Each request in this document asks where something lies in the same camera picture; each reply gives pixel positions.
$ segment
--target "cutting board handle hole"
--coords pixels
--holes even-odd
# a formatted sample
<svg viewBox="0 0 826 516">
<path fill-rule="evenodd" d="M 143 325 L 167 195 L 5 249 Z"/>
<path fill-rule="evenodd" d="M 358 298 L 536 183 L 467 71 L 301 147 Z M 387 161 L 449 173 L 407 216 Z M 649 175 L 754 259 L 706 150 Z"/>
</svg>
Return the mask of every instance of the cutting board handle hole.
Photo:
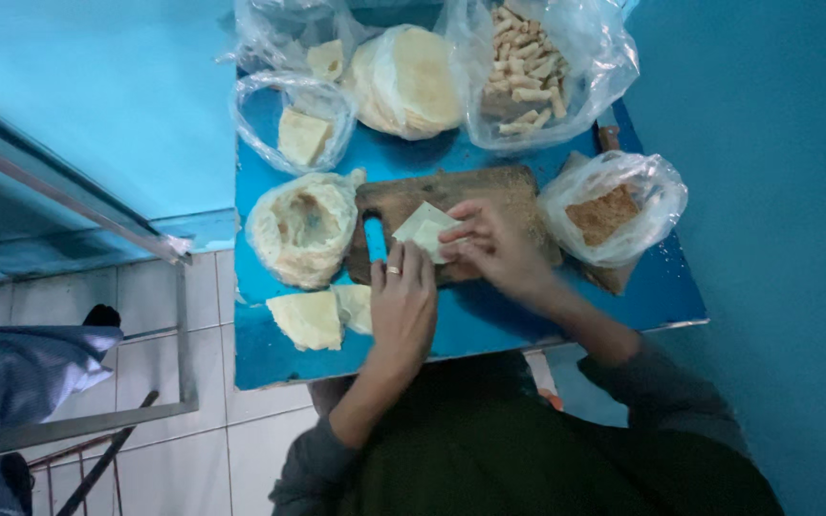
<svg viewBox="0 0 826 516">
<path fill-rule="evenodd" d="M 387 243 L 384 241 L 384 227 L 381 217 L 376 211 L 365 211 L 361 214 L 362 226 L 365 229 L 365 243 L 368 247 L 368 260 L 387 260 Z"/>
</svg>

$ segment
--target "finger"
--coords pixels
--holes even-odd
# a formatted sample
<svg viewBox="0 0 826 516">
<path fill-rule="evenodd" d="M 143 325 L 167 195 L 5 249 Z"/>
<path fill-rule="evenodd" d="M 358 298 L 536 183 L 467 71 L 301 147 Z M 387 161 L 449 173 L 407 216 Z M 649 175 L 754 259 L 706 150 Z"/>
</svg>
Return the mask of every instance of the finger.
<svg viewBox="0 0 826 516">
<path fill-rule="evenodd" d="M 439 247 L 439 256 L 442 256 L 445 260 L 449 262 L 457 262 L 458 258 L 461 257 L 461 244 L 464 243 L 464 240 L 456 240 L 452 243 L 446 243 Z"/>
<path fill-rule="evenodd" d="M 400 278 L 404 274 L 404 242 L 395 241 L 391 246 L 391 252 L 387 255 L 387 267 L 396 267 L 400 274 L 388 272 L 384 279 L 384 286 L 390 287 L 400 283 Z"/>
<path fill-rule="evenodd" d="M 458 247 L 459 260 L 474 264 L 481 272 L 486 273 L 492 266 L 492 256 L 470 242 L 463 242 Z"/>
<path fill-rule="evenodd" d="M 372 262 L 372 294 L 381 294 L 384 290 L 384 262 L 381 258 Z"/>
<path fill-rule="evenodd" d="M 419 283 L 430 290 L 435 290 L 435 264 L 429 253 L 423 251 L 422 267 L 419 271 Z"/>
<path fill-rule="evenodd" d="M 451 218 L 462 220 L 466 217 L 478 215 L 490 206 L 489 199 L 466 199 L 452 206 L 452 209 L 449 209 L 447 213 Z"/>
<path fill-rule="evenodd" d="M 496 241 L 488 237 L 469 236 L 468 241 L 488 253 L 496 252 Z"/>
<path fill-rule="evenodd" d="M 404 277 L 403 283 L 410 287 L 419 286 L 419 274 L 422 269 L 423 250 L 411 240 L 404 242 Z"/>
<path fill-rule="evenodd" d="M 482 217 L 469 218 L 457 226 L 451 229 L 445 229 L 439 233 L 439 241 L 448 243 L 453 240 L 465 238 L 471 234 L 491 237 L 493 236 L 493 229 Z"/>
</svg>

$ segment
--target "white tile floor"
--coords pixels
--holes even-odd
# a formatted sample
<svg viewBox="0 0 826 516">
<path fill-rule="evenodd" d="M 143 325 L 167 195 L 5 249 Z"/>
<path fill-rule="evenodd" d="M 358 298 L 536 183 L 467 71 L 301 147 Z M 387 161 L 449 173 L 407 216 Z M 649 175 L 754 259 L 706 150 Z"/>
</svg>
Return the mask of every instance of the white tile floor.
<svg viewBox="0 0 826 516">
<path fill-rule="evenodd" d="M 289 444 L 314 425 L 303 385 L 238 391 L 234 387 L 234 261 L 231 251 L 198 254 L 187 271 L 189 337 L 195 352 L 200 410 L 144 423 L 118 458 L 127 514 L 269 514 L 266 499 Z M 172 326 L 174 275 L 160 261 L 55 276 L 0 288 L 0 325 L 79 324 L 98 303 L 118 309 L 127 334 Z M 130 409 L 156 388 L 158 403 L 177 401 L 176 337 L 124 344 L 111 351 L 108 380 L 70 396 L 52 419 Z M 553 385 L 543 355 L 529 357 L 539 384 Z M 90 439 L 86 436 L 25 450 L 28 459 Z M 86 452 L 87 470 L 104 445 Z M 78 457 L 37 475 L 34 507 L 62 507 L 80 480 Z M 88 514 L 119 514 L 113 470 L 88 497 Z"/>
</svg>

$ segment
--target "bread dough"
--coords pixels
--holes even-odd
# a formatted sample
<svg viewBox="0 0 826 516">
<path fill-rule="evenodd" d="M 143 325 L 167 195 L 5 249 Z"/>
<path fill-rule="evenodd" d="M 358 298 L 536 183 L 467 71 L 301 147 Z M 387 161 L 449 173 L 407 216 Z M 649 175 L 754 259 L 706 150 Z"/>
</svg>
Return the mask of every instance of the bread dough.
<svg viewBox="0 0 826 516">
<path fill-rule="evenodd" d="M 429 253 L 433 264 L 447 263 L 439 254 L 439 233 L 445 229 L 442 225 L 436 224 L 431 220 L 423 220 L 422 226 L 419 226 L 419 230 L 413 235 L 413 241 L 425 252 Z"/>
<path fill-rule="evenodd" d="M 261 195 L 245 229 L 263 266 L 286 285 L 327 287 L 349 247 L 364 180 L 361 168 L 348 177 L 312 172 Z"/>
<path fill-rule="evenodd" d="M 333 292 L 289 294 L 266 300 L 272 319 L 299 351 L 338 350 L 343 340 Z"/>
<path fill-rule="evenodd" d="M 339 321 L 362 335 L 372 334 L 372 287 L 367 285 L 333 285 L 337 296 Z"/>
<path fill-rule="evenodd" d="M 406 140 L 458 127 L 463 110 L 442 36 L 412 25 L 387 29 L 352 55 L 343 87 L 366 126 Z"/>
<path fill-rule="evenodd" d="M 343 42 L 327 41 L 307 50 L 307 65 L 311 73 L 324 81 L 336 81 L 343 73 Z"/>
<path fill-rule="evenodd" d="M 317 161 L 333 134 L 333 124 L 310 117 L 292 107 L 283 109 L 279 119 L 276 148 L 294 164 L 309 166 Z"/>
<path fill-rule="evenodd" d="M 413 240 L 429 252 L 433 264 L 445 264 L 439 255 L 439 233 L 460 223 L 441 209 L 423 202 L 392 235 L 397 241 Z"/>
</svg>

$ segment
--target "blue table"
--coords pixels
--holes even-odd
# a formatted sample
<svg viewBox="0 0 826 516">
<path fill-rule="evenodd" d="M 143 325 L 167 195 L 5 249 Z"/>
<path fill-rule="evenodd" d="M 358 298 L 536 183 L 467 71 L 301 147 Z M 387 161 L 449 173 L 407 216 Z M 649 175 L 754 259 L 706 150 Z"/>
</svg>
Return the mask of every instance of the blue table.
<svg viewBox="0 0 826 516">
<path fill-rule="evenodd" d="M 275 142 L 281 111 L 278 94 L 273 92 L 258 92 L 245 106 L 247 120 L 255 124 L 265 141 Z M 614 112 L 623 149 L 642 152 L 622 102 L 614 104 Z M 472 145 L 462 130 L 446 131 L 431 140 L 405 141 L 359 124 L 346 156 L 334 172 L 346 174 L 362 166 L 368 171 L 368 180 L 374 182 L 433 173 L 438 167 L 457 172 L 524 163 L 534 170 L 538 186 L 543 188 L 573 150 L 594 155 L 592 132 L 557 147 L 497 157 Z M 238 161 L 235 207 L 244 221 L 261 194 L 292 177 L 270 168 L 240 140 Z M 636 330 L 708 321 L 673 232 L 642 256 L 621 297 L 592 286 L 568 266 L 559 272 L 592 303 Z M 370 336 L 346 330 L 341 351 L 300 352 L 279 331 L 264 300 L 300 290 L 282 285 L 263 268 L 247 244 L 243 229 L 239 229 L 235 240 L 235 273 L 245 301 L 235 306 L 235 385 L 239 389 L 347 375 L 358 369 L 372 344 Z M 345 270 L 334 283 L 350 283 Z M 513 304 L 485 281 L 465 282 L 439 292 L 439 322 L 430 359 L 531 347 L 557 335 L 555 325 Z"/>
</svg>

